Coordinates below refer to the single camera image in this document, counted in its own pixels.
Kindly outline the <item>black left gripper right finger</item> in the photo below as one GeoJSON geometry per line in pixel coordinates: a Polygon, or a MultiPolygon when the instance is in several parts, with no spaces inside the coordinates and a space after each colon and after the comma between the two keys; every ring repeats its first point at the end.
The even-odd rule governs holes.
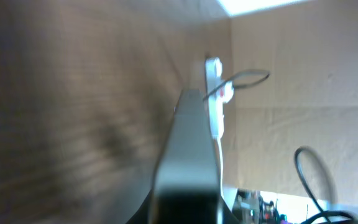
{"type": "Polygon", "coordinates": [[[230,211],[229,207],[226,205],[224,199],[221,199],[222,204],[222,215],[223,221],[222,224],[240,224],[236,216],[230,211]]]}

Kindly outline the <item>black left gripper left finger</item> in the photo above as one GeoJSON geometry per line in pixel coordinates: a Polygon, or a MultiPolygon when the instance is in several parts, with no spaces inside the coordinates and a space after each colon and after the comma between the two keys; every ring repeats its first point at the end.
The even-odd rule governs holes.
{"type": "Polygon", "coordinates": [[[153,192],[150,191],[139,209],[130,217],[126,224],[151,224],[152,223],[152,196],[153,192]]]}

